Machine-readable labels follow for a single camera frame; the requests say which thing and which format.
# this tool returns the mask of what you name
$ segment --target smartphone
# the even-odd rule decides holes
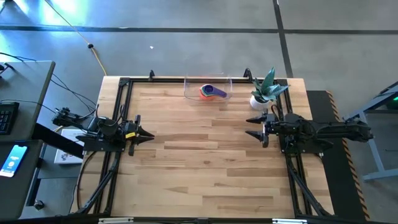
[[[8,155],[6,161],[2,165],[0,170],[0,175],[5,177],[14,176],[15,172],[17,172],[17,169],[19,167],[19,164],[21,163],[22,158],[25,155],[26,150],[27,150],[26,146],[15,145],[12,148],[10,154]]]

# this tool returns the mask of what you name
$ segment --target keyboard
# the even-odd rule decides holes
[[[19,103],[0,103],[0,135],[10,134],[18,114]]]

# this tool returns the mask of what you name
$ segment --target purple object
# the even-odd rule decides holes
[[[226,98],[227,95],[223,90],[217,89],[210,84],[203,85],[201,89],[204,91],[205,95],[220,96],[222,98]]]

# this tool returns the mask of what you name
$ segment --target yellow cable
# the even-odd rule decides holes
[[[100,58],[97,56],[97,53],[95,52],[94,45],[91,44],[91,43],[89,43],[89,42],[85,39],[85,37],[83,37],[83,35],[82,35],[79,31],[77,31],[77,29],[76,29],[74,26],[72,26],[72,24],[70,24],[70,23],[69,23],[57,10],[55,10],[55,8],[54,8],[47,0],[44,0],[44,1],[56,12],[65,22],[67,22],[67,24],[69,24],[69,26],[70,26],[74,31],[76,31],[76,33],[78,33],[78,34],[80,35],[81,38],[83,38],[83,40],[87,43],[88,48],[91,49],[91,51],[94,53],[94,56],[95,56],[95,58],[97,59],[99,65],[101,66],[102,71],[104,71],[104,75],[105,75],[105,76],[108,76],[108,74],[107,74],[106,71],[105,71],[104,65],[101,63]]]
[[[104,74],[105,74],[105,76],[108,76],[108,74],[107,74],[107,73],[106,73],[106,71],[105,71],[105,68],[104,68],[104,66],[102,65],[102,63],[101,63],[100,59],[98,58],[98,55],[97,55],[97,53],[95,52],[95,49],[94,49],[94,47],[92,47],[92,48],[91,48],[91,51],[93,51],[95,58],[97,58],[97,61],[98,61],[99,65],[101,66],[101,68],[102,68],[102,71],[104,71]]]
[[[63,126],[59,126],[59,127],[55,128],[53,131],[54,131],[54,132],[58,132],[58,131],[61,130],[62,128],[63,128]]]

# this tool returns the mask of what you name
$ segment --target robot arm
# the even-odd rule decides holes
[[[86,151],[121,152],[126,147],[126,141],[131,140],[129,155],[134,155],[134,146],[154,139],[154,135],[143,130],[140,125],[141,116],[135,121],[114,121],[106,117],[88,114],[80,116],[71,113],[68,108],[57,110],[52,119],[58,126],[73,126],[86,131],[86,134],[76,138],[85,143]]]
[[[268,146],[268,135],[281,134],[297,144],[304,142],[327,142],[329,138],[348,138],[352,141],[367,142],[373,138],[371,128],[358,119],[345,122],[317,123],[309,121],[297,114],[285,115],[285,121],[278,121],[273,114],[262,114],[257,118],[247,119],[250,123],[262,123],[263,131],[246,131]]]

